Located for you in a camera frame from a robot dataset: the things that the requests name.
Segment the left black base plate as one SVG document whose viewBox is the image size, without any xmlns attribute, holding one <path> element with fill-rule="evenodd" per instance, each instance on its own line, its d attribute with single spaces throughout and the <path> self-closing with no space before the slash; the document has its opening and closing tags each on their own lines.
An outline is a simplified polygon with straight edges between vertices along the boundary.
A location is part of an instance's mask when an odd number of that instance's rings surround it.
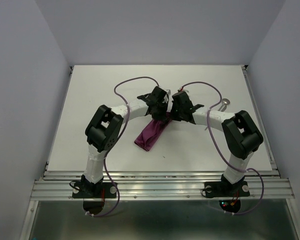
<svg viewBox="0 0 300 240">
<path fill-rule="evenodd" d="M 104 182 L 95 189 L 88 189 L 82 182 L 72 181 L 70 182 L 72 188 L 73 199 L 116 199 L 117 189 L 111 182 Z"/>
</svg>

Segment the purple cloth napkin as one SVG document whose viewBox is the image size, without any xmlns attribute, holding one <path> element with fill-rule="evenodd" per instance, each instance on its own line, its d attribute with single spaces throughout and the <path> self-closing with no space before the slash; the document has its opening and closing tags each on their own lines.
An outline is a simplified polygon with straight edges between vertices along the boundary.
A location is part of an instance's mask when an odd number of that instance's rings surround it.
<svg viewBox="0 0 300 240">
<path fill-rule="evenodd" d="M 171 121 L 170 112 L 166 113 L 166 120 L 152 119 L 134 140 L 134 144 L 144 151 L 149 152 Z"/>
</svg>

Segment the aluminium rail frame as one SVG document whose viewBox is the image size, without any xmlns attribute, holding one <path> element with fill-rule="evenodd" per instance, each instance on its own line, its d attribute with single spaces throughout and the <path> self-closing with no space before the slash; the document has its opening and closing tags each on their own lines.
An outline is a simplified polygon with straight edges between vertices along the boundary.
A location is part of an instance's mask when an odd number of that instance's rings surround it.
<svg viewBox="0 0 300 240">
<path fill-rule="evenodd" d="M 247 175 L 247 214 L 221 212 L 205 198 L 204 183 L 221 171 L 113 171 L 119 184 L 118 208 L 105 217 L 85 216 L 68 182 L 78 171 L 44 172 L 34 182 L 21 231 L 23 240 L 300 240 L 300 216 L 290 181 L 282 178 L 272 150 L 271 170 Z"/>
</svg>

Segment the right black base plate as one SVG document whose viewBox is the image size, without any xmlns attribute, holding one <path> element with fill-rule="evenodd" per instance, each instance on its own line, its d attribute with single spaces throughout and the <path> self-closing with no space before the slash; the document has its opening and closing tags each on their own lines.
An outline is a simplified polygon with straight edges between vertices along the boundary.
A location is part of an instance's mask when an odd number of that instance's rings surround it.
<svg viewBox="0 0 300 240">
<path fill-rule="evenodd" d="M 229 184 L 224 181 L 207 181 L 204 183 L 201 195 L 208 199 L 249 197 L 250 191 L 246 181 L 236 184 Z"/>
</svg>

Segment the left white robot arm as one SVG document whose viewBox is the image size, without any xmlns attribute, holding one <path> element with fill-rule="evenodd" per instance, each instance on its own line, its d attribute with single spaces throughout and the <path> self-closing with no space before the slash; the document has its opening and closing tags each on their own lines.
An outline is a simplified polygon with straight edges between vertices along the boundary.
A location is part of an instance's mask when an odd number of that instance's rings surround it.
<svg viewBox="0 0 300 240">
<path fill-rule="evenodd" d="M 141 131 L 134 143 L 150 151 L 170 123 L 167 112 L 170 91 L 156 86 L 151 93 L 138 96 L 117 107 L 101 105 L 89 122 L 85 135 L 88 143 L 88 160 L 84 173 L 72 188 L 96 197 L 103 187 L 105 159 L 123 135 L 130 120 L 150 115 L 152 120 Z"/>
</svg>

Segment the silver metal spoon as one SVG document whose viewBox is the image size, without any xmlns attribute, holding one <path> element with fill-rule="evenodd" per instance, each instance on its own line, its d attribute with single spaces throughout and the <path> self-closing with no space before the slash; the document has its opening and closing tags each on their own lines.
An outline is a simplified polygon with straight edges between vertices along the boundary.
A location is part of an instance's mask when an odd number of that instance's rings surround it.
<svg viewBox="0 0 300 240">
<path fill-rule="evenodd" d="M 230 103 L 231 101 L 228 98 L 223 98 L 221 101 L 221 106 L 219 107 L 218 111 L 224 112 Z"/>
</svg>

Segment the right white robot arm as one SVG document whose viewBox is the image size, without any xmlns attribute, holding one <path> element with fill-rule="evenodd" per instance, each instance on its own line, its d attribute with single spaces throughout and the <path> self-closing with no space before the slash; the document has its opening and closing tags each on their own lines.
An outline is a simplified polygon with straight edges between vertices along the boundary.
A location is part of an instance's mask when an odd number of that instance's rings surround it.
<svg viewBox="0 0 300 240">
<path fill-rule="evenodd" d="M 174 121 L 184 121 L 194 125 L 208 127 L 212 142 L 217 146 L 212 130 L 223 132 L 227 147 L 230 151 L 229 159 L 222 157 L 227 168 L 220 182 L 221 192 L 232 195 L 238 190 L 238 183 L 245 176 L 247 165 L 264 138 L 257 125 L 245 110 L 228 113 L 210 110 L 202 104 L 193 105 L 185 91 L 172 95 L 171 117 Z"/>
</svg>

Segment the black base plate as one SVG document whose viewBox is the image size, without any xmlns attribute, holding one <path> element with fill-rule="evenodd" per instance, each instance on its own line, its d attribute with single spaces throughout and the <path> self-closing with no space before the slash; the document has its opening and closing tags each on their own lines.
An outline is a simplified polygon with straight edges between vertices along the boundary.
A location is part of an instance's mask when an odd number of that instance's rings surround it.
<svg viewBox="0 0 300 240">
<path fill-rule="evenodd" d="M 236 184 L 229 184 L 224 181 L 207 181 L 204 183 L 201 195 L 208 199 L 249 197 L 250 191 L 246 181 Z"/>
<path fill-rule="evenodd" d="M 95 189 L 88 189 L 82 182 L 72 181 L 70 182 L 72 188 L 73 199 L 116 199 L 117 189 L 111 182 L 104 182 Z"/>
</svg>

